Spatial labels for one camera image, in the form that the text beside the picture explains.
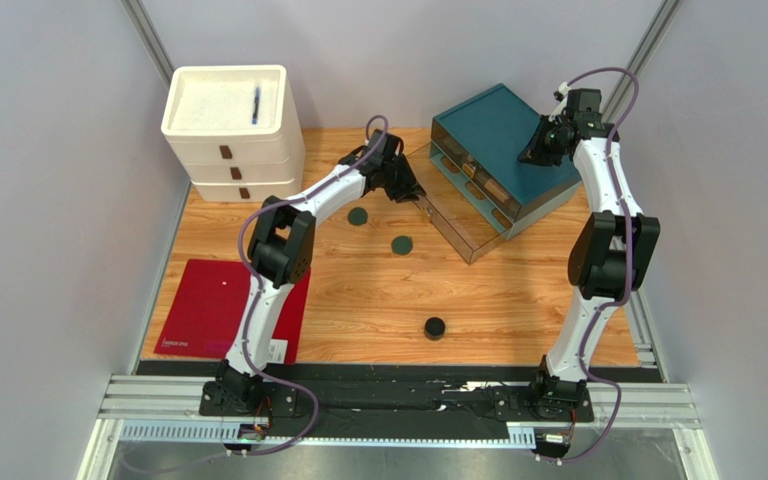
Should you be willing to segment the black round jar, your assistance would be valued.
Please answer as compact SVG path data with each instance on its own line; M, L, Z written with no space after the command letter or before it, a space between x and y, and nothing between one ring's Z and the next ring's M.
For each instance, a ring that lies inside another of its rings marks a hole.
M445 321L439 317L429 317L424 323L423 333L425 338L430 341L441 340L445 332Z

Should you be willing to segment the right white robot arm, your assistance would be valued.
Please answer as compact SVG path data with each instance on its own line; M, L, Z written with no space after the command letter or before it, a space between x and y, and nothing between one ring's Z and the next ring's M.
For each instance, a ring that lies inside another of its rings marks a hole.
M558 105L541 116L518 160L558 166L570 158L591 213L568 260L571 306L530 384L530 410L546 420L578 409L585 400L590 361L603 330L641 286L661 230L658 219L644 215L633 198L617 128L599 111L600 91L562 84L555 97Z

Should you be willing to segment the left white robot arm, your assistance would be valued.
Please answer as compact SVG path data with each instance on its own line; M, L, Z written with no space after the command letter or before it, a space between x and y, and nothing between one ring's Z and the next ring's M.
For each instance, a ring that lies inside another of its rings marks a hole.
M235 340L203 387L200 414L247 416L265 406L269 347L289 294L312 266L318 224L377 189L396 203L425 194L403 140L380 129L313 186L287 199L267 198L245 221L240 232L251 237L241 259L249 294Z

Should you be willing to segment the dark green round puff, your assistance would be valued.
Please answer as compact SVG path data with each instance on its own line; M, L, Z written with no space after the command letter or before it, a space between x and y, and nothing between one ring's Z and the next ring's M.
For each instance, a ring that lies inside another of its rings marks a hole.
M348 222L353 226L365 225L368 222L368 218L367 210L362 207L352 208L347 215Z

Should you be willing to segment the teal drawer organizer box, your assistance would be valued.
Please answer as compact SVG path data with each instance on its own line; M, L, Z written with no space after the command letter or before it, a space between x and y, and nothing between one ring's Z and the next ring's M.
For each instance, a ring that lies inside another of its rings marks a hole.
M535 166L518 160L540 115L507 86L497 84L433 117L431 142L459 169L461 184L476 186L511 223L508 238L569 201L581 183L571 162Z

